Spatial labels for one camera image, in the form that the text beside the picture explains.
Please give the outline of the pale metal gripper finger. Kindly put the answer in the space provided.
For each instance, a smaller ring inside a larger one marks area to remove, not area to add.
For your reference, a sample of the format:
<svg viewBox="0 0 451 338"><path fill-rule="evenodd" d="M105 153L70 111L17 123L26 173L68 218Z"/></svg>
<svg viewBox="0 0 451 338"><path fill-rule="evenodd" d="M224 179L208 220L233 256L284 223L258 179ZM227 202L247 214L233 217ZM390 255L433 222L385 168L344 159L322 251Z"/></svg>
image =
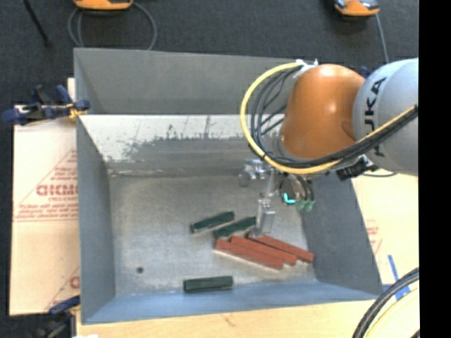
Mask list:
<svg viewBox="0 0 451 338"><path fill-rule="evenodd" d="M257 214L256 214L256 222L255 226L252 228L251 233L256 237L260 237L263 234L261 233L261 218L264 211L270 210L270 202L268 199L260 199L258 200L257 206Z"/></svg>
<svg viewBox="0 0 451 338"><path fill-rule="evenodd" d="M268 234L271 232L273 222L276 216L275 211L264 211L261 218L261 233Z"/></svg>

